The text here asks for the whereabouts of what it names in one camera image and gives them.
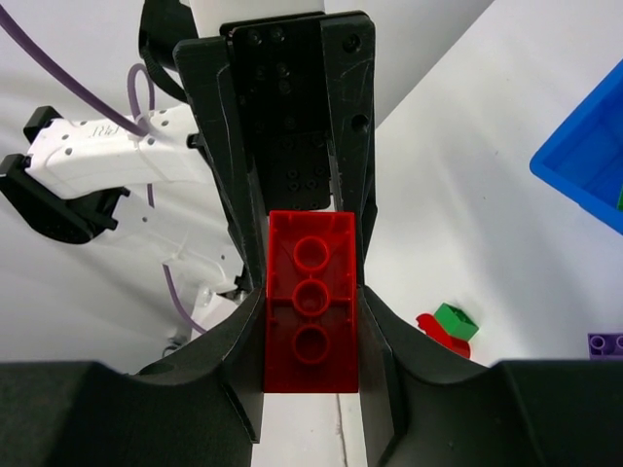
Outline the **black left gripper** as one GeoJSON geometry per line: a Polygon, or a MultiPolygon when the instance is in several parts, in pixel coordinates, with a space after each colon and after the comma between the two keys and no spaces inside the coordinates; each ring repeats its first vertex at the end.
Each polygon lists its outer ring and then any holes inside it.
{"type": "Polygon", "coordinates": [[[355,216],[363,264],[377,216],[376,27],[361,12],[222,25],[173,58],[251,288],[265,282],[268,216],[355,216]]]}

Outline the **red rectangular lego brick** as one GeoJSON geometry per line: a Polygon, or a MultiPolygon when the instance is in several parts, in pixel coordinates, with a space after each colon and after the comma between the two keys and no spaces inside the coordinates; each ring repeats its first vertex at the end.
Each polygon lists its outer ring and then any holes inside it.
{"type": "Polygon", "coordinates": [[[357,392],[356,283],[353,214],[271,212],[265,392],[357,392]]]}

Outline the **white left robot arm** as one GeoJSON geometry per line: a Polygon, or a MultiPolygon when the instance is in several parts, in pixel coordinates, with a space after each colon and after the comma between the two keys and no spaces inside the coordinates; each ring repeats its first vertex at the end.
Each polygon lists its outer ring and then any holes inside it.
{"type": "Polygon", "coordinates": [[[364,12],[325,13],[315,1],[225,1],[197,26],[183,1],[144,4],[137,66],[166,109],[121,115],[87,93],[100,113],[70,121],[41,107],[24,129],[25,155],[1,164],[1,192],[29,227],[51,240],[111,244],[151,255],[218,294],[244,288],[249,249],[238,222],[237,164],[259,185],[263,214],[344,209],[329,170],[337,106],[335,54],[374,68],[375,25],[364,12]]]}

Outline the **purple lego brick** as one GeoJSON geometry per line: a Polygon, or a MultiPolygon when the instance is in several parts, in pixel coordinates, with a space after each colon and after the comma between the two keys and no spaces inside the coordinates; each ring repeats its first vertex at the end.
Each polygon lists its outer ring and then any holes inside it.
{"type": "Polygon", "coordinates": [[[590,360],[622,360],[623,335],[621,333],[589,334],[590,360]]]}

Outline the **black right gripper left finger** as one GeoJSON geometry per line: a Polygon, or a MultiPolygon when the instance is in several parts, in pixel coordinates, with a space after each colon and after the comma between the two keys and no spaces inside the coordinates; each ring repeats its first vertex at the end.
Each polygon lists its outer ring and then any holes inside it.
{"type": "Polygon", "coordinates": [[[215,377],[250,442],[261,438],[264,407],[266,290],[254,289],[232,315],[135,376],[180,385],[215,377]]]}

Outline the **small green lego cube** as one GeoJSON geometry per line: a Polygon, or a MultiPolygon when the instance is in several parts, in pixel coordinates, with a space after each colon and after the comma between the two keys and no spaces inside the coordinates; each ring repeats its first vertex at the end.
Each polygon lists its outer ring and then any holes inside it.
{"type": "Polygon", "coordinates": [[[476,323],[460,308],[446,303],[434,312],[434,317],[453,338],[470,341],[479,331],[476,323]]]}

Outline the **red scalloped lego block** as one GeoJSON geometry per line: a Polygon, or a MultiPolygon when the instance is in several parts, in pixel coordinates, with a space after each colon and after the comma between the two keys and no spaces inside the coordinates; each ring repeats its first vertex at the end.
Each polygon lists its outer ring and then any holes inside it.
{"type": "Polygon", "coordinates": [[[451,336],[433,315],[428,313],[420,314],[416,318],[416,322],[418,328],[434,341],[437,341],[439,344],[463,358],[471,358],[471,347],[469,343],[451,336]]]}

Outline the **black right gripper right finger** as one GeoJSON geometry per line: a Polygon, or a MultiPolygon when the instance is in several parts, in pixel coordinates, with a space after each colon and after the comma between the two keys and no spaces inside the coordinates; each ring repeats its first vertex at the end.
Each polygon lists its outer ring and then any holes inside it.
{"type": "Polygon", "coordinates": [[[357,300],[369,465],[482,465],[490,448],[473,380],[485,368],[403,321],[370,287],[357,300]]]}

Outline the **blue divided plastic bin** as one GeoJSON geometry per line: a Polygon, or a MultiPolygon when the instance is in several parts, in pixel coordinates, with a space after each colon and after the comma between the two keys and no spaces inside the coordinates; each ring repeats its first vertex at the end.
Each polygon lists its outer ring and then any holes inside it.
{"type": "Polygon", "coordinates": [[[622,211],[622,65],[617,64],[534,154],[531,173],[618,233],[622,211]]]}

